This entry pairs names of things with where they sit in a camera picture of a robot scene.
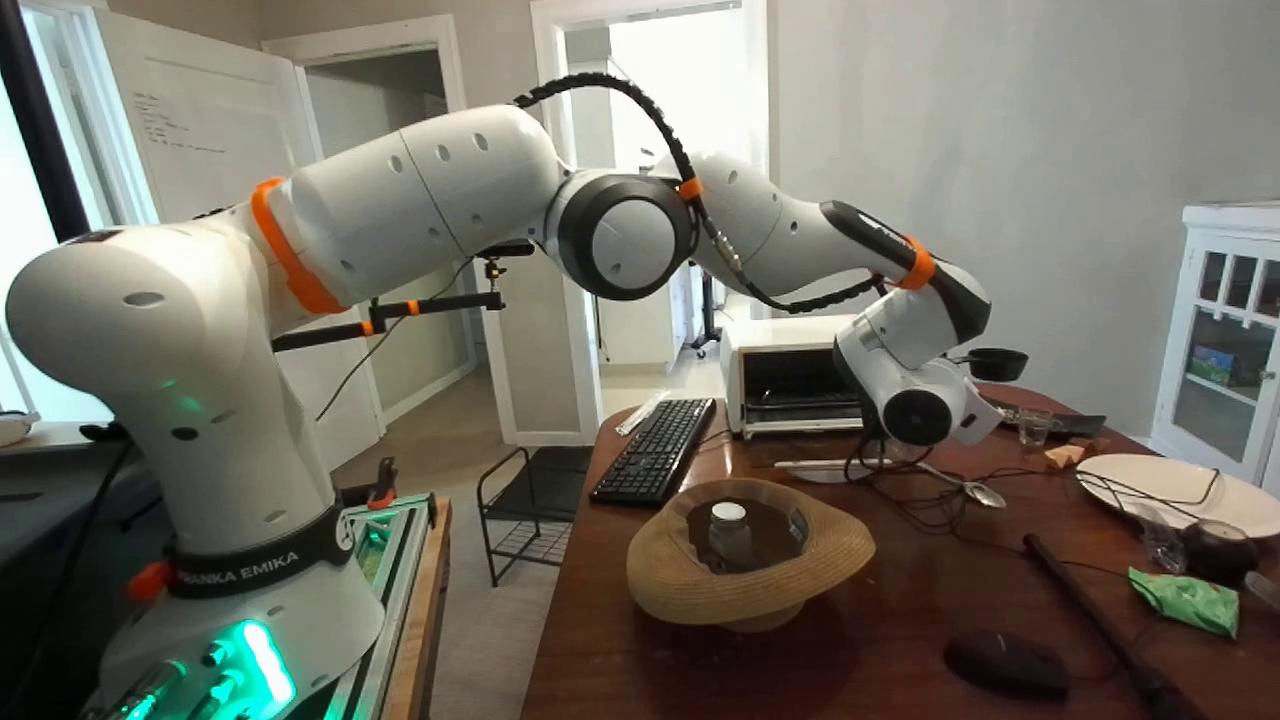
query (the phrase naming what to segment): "metal frame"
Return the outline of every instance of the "metal frame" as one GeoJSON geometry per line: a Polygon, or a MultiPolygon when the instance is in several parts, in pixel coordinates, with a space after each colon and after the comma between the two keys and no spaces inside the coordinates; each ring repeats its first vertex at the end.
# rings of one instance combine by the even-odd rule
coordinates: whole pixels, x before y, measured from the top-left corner
{"type": "MultiPolygon", "coordinates": [[[[521,479],[521,471],[504,484],[504,488],[487,488],[487,479],[500,471],[500,468],[507,468],[512,461],[521,455],[521,471],[524,471],[524,463],[536,455],[536,453],[528,453],[528,449],[517,449],[517,453],[507,453],[507,455],[500,455],[497,463],[487,463],[486,471],[480,471],[480,479],[475,479],[475,509],[480,509],[480,541],[486,541],[486,563],[487,563],[487,582],[497,586],[504,577],[507,577],[507,567],[512,563],[547,563],[547,567],[560,567],[560,559],[555,556],[539,556],[539,553],[528,553],[539,537],[545,537],[545,523],[560,523],[560,519],[545,519],[545,514],[536,514],[536,510],[528,510],[524,519],[507,519],[504,514],[504,523],[512,523],[500,541],[492,541],[492,533],[487,533],[487,523],[492,523],[492,503],[507,490],[507,484],[517,484],[521,479]]],[[[524,509],[536,509],[536,484],[524,484],[524,509]]]]}

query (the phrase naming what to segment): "black chair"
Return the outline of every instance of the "black chair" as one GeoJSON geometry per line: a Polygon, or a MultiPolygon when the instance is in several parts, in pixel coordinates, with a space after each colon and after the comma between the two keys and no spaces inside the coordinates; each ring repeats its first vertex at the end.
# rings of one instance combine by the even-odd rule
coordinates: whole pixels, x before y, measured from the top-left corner
{"type": "Polygon", "coordinates": [[[480,541],[487,582],[500,582],[512,563],[560,567],[545,523],[574,523],[591,449],[517,449],[475,479],[480,541]]]}

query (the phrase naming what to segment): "green light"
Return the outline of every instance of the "green light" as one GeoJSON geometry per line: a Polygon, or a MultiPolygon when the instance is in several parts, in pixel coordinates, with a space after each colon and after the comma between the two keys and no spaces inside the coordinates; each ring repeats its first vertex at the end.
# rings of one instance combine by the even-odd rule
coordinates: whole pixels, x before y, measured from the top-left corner
{"type": "Polygon", "coordinates": [[[391,519],[363,523],[360,542],[356,542],[356,563],[360,563],[363,580],[371,580],[375,567],[386,563],[390,541],[391,541],[391,519]]]}
{"type": "Polygon", "coordinates": [[[248,645],[248,651],[251,651],[251,668],[260,670],[260,681],[267,685],[267,693],[272,693],[272,703],[263,709],[267,715],[272,712],[282,712],[284,703],[292,703],[292,695],[295,695],[295,689],[292,689],[292,681],[289,681],[289,670],[284,670],[284,661],[282,661],[282,651],[277,651],[277,645],[272,645],[272,631],[263,626],[263,623],[243,623],[242,626],[242,636],[243,636],[243,645],[248,645]]]}
{"type": "Polygon", "coordinates": [[[152,693],[141,703],[134,703],[126,720],[149,720],[156,703],[161,703],[161,693],[152,693]]]}
{"type": "Polygon", "coordinates": [[[177,406],[186,406],[187,417],[210,417],[210,404],[200,396],[177,396],[177,406]]]}

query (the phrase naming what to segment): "black cable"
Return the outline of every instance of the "black cable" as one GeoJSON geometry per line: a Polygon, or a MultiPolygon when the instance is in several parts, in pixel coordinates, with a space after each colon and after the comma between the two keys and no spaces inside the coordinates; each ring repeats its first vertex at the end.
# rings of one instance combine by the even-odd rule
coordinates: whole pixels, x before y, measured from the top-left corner
{"type": "Polygon", "coordinates": [[[1116,475],[1105,475],[1105,471],[1080,471],[1080,468],[1078,468],[1078,484],[1099,484],[1119,510],[1123,510],[1123,495],[1119,495],[1119,490],[1130,490],[1130,495],[1153,501],[1153,503],[1160,503],[1160,509],[1169,509],[1169,510],[1180,510],[1180,514],[1190,514],[1190,519],[1196,519],[1196,523],[1199,523],[1203,514],[1196,514],[1196,510],[1190,510],[1190,509],[1209,503],[1209,495],[1213,495],[1213,488],[1222,484],[1222,475],[1226,475],[1226,471],[1213,468],[1213,475],[1209,475],[1209,484],[1203,484],[1199,495],[1178,501],[1178,495],[1153,495],[1153,490],[1145,490],[1145,488],[1135,488],[1135,484],[1123,484],[1123,479],[1116,479],[1116,475]]]}
{"type": "Polygon", "coordinates": [[[44,665],[44,656],[53,647],[58,617],[64,613],[79,553],[86,553],[86,542],[93,537],[93,523],[96,523],[96,514],[101,514],[101,509],[106,509],[106,501],[108,501],[108,490],[114,490],[114,484],[115,484],[115,475],[119,475],[129,455],[134,455],[134,438],[126,437],[115,461],[108,463],[106,479],[96,484],[96,495],[93,495],[93,503],[90,503],[90,510],[86,510],[86,519],[75,526],[75,541],[72,541],[72,547],[64,556],[64,567],[58,570],[58,582],[53,582],[47,602],[44,602],[44,619],[36,623],[41,639],[36,639],[34,661],[23,665],[23,670],[5,693],[0,715],[17,715],[17,703],[23,698],[28,685],[41,676],[41,665],[44,665]]]}
{"type": "Polygon", "coordinates": [[[860,463],[860,468],[868,468],[868,471],[886,468],[886,453],[887,453],[887,437],[860,430],[855,444],[852,444],[847,455],[845,455],[845,484],[855,479],[855,475],[852,475],[852,463],[860,463]]]}
{"type": "MultiPolygon", "coordinates": [[[[860,437],[860,444],[852,444],[852,453],[847,453],[847,461],[845,461],[845,479],[847,479],[847,468],[852,468],[852,461],[868,461],[868,449],[881,449],[881,463],[886,463],[886,449],[887,449],[887,438],[886,437],[860,437]]],[[[969,547],[980,547],[980,553],[1001,553],[1001,556],[1014,556],[1014,559],[1032,559],[1023,547],[1008,547],[1008,542],[996,542],[996,541],[976,541],[976,537],[963,537],[959,533],[959,519],[963,519],[963,510],[969,510],[969,501],[963,501],[963,490],[959,490],[959,484],[951,488],[951,490],[941,490],[941,495],[927,495],[927,501],[902,501],[902,495],[891,495],[891,490],[886,490],[876,479],[881,475],[887,475],[887,471],[910,471],[910,468],[915,468],[921,461],[910,461],[910,463],[886,463],[886,468],[871,468],[871,475],[863,479],[868,488],[871,488],[871,495],[881,495],[887,509],[896,509],[904,519],[910,519],[910,526],[915,526],[915,533],[924,533],[924,537],[951,537],[955,542],[969,542],[969,547]]],[[[1090,570],[1099,570],[1099,577],[1113,577],[1113,580],[1123,580],[1123,570],[1116,570],[1116,567],[1105,567],[1105,563],[1090,563],[1090,559],[1060,559],[1060,563],[1070,563],[1070,567],[1090,567],[1090,570]]],[[[1078,685],[1105,685],[1105,681],[1116,681],[1123,670],[1123,665],[1119,661],[1113,661],[1110,668],[1099,668],[1099,670],[1074,670],[1074,681],[1078,685]]]]}
{"type": "MultiPolygon", "coordinates": [[[[635,98],[635,106],[653,118],[653,127],[664,135],[669,152],[673,152],[673,163],[680,170],[680,185],[697,185],[697,169],[680,143],[680,135],[673,131],[673,125],[664,118],[661,103],[633,79],[619,79],[619,76],[607,76],[607,70],[575,70],[575,76],[560,76],[560,79],[547,79],[547,85],[536,85],[528,88],[524,97],[517,97],[517,106],[532,106],[532,103],[545,103],[560,92],[575,92],[575,88],[613,88],[613,92],[623,92],[628,98],[635,98]]],[[[827,293],[827,294],[811,294],[811,298],[797,298],[797,305],[783,305],[778,294],[767,294],[748,271],[746,271],[746,258],[738,257],[738,249],[720,237],[720,227],[711,225],[711,210],[707,202],[699,199],[699,192],[692,192],[690,199],[690,210],[697,219],[699,232],[707,232],[707,241],[717,245],[723,268],[738,275],[738,282],[778,306],[778,311],[788,311],[788,317],[801,317],[801,311],[815,311],[815,306],[827,306],[827,305],[842,305],[842,298],[852,298],[868,287],[881,287],[886,293],[886,275],[868,275],[863,282],[852,282],[852,287],[842,287],[842,293],[827,293]]]]}
{"type": "MultiPolygon", "coordinates": [[[[473,268],[469,258],[454,268],[447,282],[439,293],[432,293],[429,298],[445,294],[465,268],[473,268]]],[[[390,333],[348,368],[348,376],[327,390],[324,406],[316,411],[316,424],[331,411],[331,404],[346,396],[346,387],[356,379],[356,370],[371,359],[371,351],[379,351],[391,335],[395,335],[402,320],[390,323],[390,333]]]]}

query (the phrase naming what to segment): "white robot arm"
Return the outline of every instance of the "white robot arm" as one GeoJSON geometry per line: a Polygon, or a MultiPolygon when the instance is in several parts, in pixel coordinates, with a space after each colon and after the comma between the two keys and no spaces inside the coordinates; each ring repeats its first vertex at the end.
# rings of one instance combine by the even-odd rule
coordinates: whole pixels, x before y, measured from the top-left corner
{"type": "Polygon", "coordinates": [[[93,709],[216,695],[234,715],[277,715],[371,645],[379,602],[348,563],[272,339],[492,245],[528,241],[595,294],[645,294],[690,257],[756,294],[837,268],[896,275],[837,335],[876,429],[914,444],[993,429],[969,376],[941,359],[988,317],[963,271],[845,202],[788,199],[723,161],[699,170],[699,192],[569,170],[528,113],[475,106],[267,178],[234,210],[96,232],[34,258],[9,294],[20,351],[115,411],[177,523],[170,597],[114,639],[93,709]],[[251,636],[277,670],[234,661],[251,636]]]}

